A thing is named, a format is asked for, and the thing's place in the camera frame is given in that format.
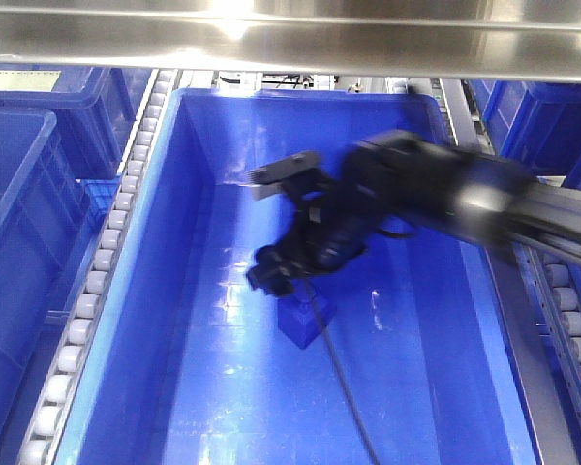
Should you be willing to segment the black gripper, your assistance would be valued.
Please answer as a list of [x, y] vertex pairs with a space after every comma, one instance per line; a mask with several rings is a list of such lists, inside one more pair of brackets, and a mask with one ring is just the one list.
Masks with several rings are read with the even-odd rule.
[[255, 253], [246, 278], [253, 291], [285, 297], [292, 281], [333, 273], [361, 255], [382, 223], [378, 193], [353, 180], [334, 180], [311, 169], [282, 182], [294, 206], [290, 227]]

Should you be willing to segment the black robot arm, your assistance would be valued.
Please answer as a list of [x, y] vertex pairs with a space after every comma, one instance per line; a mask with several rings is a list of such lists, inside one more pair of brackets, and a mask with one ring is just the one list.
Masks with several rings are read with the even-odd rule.
[[484, 247], [522, 243], [581, 266], [581, 191], [544, 184], [519, 165], [393, 130], [354, 144], [337, 177], [302, 151], [249, 172], [264, 197], [285, 195], [288, 231], [259, 248], [247, 279], [283, 297], [364, 252], [389, 217]]

